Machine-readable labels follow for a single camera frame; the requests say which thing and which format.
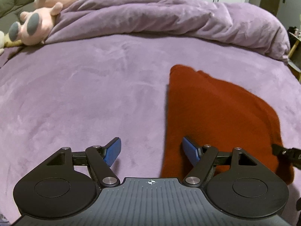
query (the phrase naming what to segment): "triangular cutout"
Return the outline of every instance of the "triangular cutout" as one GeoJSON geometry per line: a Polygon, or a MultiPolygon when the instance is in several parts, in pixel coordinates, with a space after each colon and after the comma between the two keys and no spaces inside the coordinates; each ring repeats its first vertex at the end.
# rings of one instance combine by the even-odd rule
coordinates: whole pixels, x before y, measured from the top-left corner
{"type": "Polygon", "coordinates": [[[59,153],[47,166],[62,166],[65,164],[65,153],[59,153]]]}
{"type": "Polygon", "coordinates": [[[256,166],[257,165],[254,161],[252,161],[249,157],[247,157],[243,153],[239,154],[238,164],[240,166],[256,166]]]}

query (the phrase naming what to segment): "folded red garment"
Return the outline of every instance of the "folded red garment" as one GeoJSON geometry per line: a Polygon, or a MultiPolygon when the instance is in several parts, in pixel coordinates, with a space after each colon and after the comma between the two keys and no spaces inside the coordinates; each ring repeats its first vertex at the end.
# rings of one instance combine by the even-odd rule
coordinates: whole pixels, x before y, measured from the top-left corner
{"type": "MultiPolygon", "coordinates": [[[[224,152],[242,147],[286,184],[293,182],[291,164],[272,155],[271,144],[282,146],[282,140],[279,119],[271,106],[235,84],[175,65],[170,70],[161,177],[182,180],[192,169],[181,146],[184,136],[224,152]]],[[[228,169],[217,166],[216,174],[228,169]]]]}

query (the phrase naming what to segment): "gray ribbed panel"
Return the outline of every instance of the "gray ribbed panel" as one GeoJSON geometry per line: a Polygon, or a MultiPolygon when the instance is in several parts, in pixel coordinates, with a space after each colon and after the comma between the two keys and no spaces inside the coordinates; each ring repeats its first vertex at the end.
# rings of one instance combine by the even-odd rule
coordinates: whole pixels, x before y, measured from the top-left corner
{"type": "Polygon", "coordinates": [[[215,209],[198,188],[177,179],[127,178],[106,188],[84,212],[61,220],[23,217],[16,226],[289,226],[279,216],[257,221],[232,218],[215,209]]]}

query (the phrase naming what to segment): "bed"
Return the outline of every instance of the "bed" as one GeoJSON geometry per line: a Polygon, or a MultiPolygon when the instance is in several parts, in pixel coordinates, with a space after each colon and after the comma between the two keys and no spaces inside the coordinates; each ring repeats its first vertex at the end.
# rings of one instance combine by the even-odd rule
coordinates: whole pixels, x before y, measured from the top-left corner
{"type": "MultiPolygon", "coordinates": [[[[20,216],[15,184],[63,146],[83,151],[120,137],[112,166],[120,180],[159,177],[175,64],[265,100],[279,116],[284,146],[300,148],[301,86],[286,66],[289,49],[281,23],[250,4],[75,2],[58,16],[45,45],[7,48],[0,56],[1,213],[11,223],[20,216]]],[[[292,225],[300,184],[295,170],[283,212],[292,225]]]]}

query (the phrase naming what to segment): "white plush toy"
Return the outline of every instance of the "white plush toy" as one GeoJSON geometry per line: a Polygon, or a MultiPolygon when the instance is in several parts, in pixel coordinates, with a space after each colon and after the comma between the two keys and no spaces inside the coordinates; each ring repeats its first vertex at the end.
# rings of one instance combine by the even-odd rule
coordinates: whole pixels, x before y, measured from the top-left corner
{"type": "Polygon", "coordinates": [[[0,31],[0,55],[4,52],[4,33],[0,31]]]}

